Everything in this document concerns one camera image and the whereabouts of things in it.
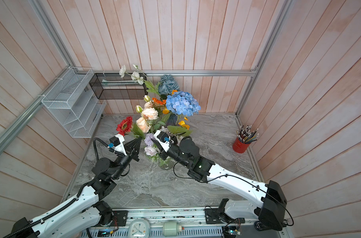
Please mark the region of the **clear grey glass vase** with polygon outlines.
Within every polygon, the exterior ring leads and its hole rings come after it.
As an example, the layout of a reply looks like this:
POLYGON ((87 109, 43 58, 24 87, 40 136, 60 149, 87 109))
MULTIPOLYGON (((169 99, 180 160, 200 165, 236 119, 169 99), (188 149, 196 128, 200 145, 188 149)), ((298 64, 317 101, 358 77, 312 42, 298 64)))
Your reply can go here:
POLYGON ((175 160, 168 157, 166 160, 160 159, 159 167, 163 170, 170 170, 173 168, 175 160))

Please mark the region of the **red gerbera stem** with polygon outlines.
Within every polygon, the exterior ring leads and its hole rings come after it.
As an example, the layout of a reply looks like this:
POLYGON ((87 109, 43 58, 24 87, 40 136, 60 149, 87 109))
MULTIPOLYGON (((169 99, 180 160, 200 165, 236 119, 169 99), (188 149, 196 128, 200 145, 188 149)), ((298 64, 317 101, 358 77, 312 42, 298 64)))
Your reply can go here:
POLYGON ((120 135, 127 135, 130 132, 133 133, 133 135, 136 138, 145 139, 145 135, 143 131, 138 127, 136 123, 133 123, 133 118, 131 116, 126 117, 116 128, 116 131, 120 135))

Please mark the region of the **peach peony stem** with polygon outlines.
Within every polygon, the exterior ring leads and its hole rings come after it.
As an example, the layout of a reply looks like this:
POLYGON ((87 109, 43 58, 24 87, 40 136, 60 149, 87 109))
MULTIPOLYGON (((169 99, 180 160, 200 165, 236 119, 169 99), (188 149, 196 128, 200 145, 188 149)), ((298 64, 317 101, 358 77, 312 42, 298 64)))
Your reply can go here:
POLYGON ((140 117, 136 121, 136 124, 142 130, 143 133, 148 133, 149 130, 151 129, 150 123, 147 122, 144 117, 140 117))
POLYGON ((147 121, 153 121, 159 118, 159 113, 155 109, 154 101, 150 98, 149 95, 144 96, 145 105, 142 108, 141 106, 137 105, 135 107, 136 112, 140 113, 141 116, 147 121))

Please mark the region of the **blue purple glass vase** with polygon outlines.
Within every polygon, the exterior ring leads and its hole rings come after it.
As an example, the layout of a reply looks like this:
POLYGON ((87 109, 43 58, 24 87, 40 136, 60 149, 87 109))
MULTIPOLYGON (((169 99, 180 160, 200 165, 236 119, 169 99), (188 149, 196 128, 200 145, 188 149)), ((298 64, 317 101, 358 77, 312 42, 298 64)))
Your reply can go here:
POLYGON ((167 120, 167 126, 176 126, 177 125, 177 115, 170 115, 167 120))

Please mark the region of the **orange gerbera stem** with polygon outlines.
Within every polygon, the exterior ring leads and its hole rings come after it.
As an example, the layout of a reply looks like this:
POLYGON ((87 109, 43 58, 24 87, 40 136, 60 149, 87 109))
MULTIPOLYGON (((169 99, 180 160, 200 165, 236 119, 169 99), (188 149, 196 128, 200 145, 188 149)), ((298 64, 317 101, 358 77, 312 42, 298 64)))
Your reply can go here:
POLYGON ((158 112, 158 117, 161 118, 163 114, 163 110, 166 109, 166 99, 159 100, 157 98, 153 98, 153 108, 158 112))

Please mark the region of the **blue hydrangea stem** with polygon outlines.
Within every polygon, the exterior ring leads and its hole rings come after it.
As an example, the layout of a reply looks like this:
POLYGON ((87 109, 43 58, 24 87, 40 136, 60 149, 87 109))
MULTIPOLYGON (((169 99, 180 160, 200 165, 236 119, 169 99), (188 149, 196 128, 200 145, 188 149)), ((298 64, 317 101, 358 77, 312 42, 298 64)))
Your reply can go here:
POLYGON ((166 109, 170 112, 170 126, 180 128, 180 134, 186 136, 190 134, 190 125, 187 124, 188 118, 198 114, 201 106, 198 101, 188 92, 174 90, 166 99, 166 109))

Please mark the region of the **blue rose bunch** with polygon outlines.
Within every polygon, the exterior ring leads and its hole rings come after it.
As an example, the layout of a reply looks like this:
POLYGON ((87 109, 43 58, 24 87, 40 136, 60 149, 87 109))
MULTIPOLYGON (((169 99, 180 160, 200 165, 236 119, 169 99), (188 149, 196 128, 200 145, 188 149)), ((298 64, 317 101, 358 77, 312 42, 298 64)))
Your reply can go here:
POLYGON ((179 91, 179 85, 177 81, 170 74, 163 75, 158 86, 160 98, 162 100, 167 99, 167 96, 171 95, 174 90, 179 91))

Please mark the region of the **white flower stem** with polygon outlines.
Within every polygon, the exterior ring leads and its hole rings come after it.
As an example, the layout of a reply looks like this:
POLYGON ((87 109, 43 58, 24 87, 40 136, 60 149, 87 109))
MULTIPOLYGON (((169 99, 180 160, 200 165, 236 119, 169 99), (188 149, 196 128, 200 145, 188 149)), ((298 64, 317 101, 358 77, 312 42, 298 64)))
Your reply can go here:
POLYGON ((123 78, 126 74, 128 74, 134 82, 137 82, 140 85, 145 85, 148 92, 159 95, 159 85, 154 85, 149 80, 144 79, 144 76, 147 75, 139 68, 138 65, 133 64, 133 68, 135 71, 133 73, 128 73, 126 66, 123 65, 119 70, 120 77, 123 78))

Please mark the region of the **white lilac flower bunch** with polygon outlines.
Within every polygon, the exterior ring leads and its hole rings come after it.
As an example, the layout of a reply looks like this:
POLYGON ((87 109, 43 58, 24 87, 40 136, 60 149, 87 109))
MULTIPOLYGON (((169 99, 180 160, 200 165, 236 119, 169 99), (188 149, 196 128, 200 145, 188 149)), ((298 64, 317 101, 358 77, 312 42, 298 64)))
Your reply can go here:
POLYGON ((149 132, 149 133, 145 134, 144 142, 146 144, 146 147, 144 148, 144 152, 145 152, 145 156, 149 160, 151 160, 151 162, 159 164, 161 158, 158 153, 158 148, 151 140, 153 138, 154 138, 153 133, 149 132))

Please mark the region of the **orange poppy flower bunch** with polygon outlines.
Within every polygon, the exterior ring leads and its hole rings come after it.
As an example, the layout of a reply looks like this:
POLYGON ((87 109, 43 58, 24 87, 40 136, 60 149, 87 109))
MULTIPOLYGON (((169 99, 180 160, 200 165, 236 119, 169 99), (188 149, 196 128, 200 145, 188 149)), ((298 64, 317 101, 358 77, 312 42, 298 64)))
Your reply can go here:
POLYGON ((190 94, 183 91, 174 90, 171 95, 167 96, 166 109, 163 110, 163 115, 173 113, 174 115, 184 115, 184 120, 177 119, 177 124, 187 130, 190 126, 186 124, 187 116, 192 114, 192 105, 190 102, 190 94))

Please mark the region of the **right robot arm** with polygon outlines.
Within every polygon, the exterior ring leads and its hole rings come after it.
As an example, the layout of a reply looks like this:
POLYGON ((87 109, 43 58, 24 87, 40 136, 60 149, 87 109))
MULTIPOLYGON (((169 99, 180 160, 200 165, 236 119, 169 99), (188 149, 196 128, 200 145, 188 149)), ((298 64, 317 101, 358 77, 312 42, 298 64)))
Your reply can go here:
POLYGON ((210 183, 223 187, 250 201, 254 207, 241 209, 237 201, 223 199, 218 208, 218 216, 226 223, 243 218, 244 213, 251 213, 258 218, 255 228, 258 231, 281 231, 294 225, 285 219, 288 214, 287 199, 281 186, 275 182, 259 182, 237 175, 200 155, 199 147, 190 136, 180 142, 176 137, 163 131, 156 131, 152 139, 158 147, 160 157, 170 157, 188 169, 188 178, 200 183, 210 183))

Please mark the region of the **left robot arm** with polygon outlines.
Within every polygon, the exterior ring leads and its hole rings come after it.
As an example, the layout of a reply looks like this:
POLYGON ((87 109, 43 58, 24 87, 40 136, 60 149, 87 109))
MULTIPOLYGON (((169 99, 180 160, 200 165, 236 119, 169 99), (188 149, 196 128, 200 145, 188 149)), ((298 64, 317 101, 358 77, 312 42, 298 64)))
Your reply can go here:
POLYGON ((116 187, 115 181, 127 174, 130 162, 139 161, 140 144, 141 138, 125 143, 122 135, 116 135, 107 145, 117 155, 115 161, 98 159, 92 169, 95 177, 77 194, 31 220, 20 219, 7 237, 70 238, 93 226, 115 225, 116 216, 104 198, 116 187))

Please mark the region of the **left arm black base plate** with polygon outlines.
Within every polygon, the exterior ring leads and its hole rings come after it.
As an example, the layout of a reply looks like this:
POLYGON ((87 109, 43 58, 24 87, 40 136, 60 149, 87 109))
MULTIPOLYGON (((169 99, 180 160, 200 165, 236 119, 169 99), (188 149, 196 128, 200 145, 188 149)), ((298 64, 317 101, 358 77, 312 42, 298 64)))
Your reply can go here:
POLYGON ((123 227, 126 225, 127 218, 127 210, 107 211, 106 214, 102 216, 100 224, 102 226, 123 227))

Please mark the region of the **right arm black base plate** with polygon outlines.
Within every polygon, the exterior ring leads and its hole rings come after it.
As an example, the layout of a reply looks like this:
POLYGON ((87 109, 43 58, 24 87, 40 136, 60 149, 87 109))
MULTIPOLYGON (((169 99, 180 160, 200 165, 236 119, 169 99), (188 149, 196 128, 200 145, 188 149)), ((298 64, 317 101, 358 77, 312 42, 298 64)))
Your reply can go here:
POLYGON ((220 212, 218 208, 212 208, 205 206, 205 222, 207 224, 244 224, 245 218, 233 219, 226 215, 224 212, 220 212))

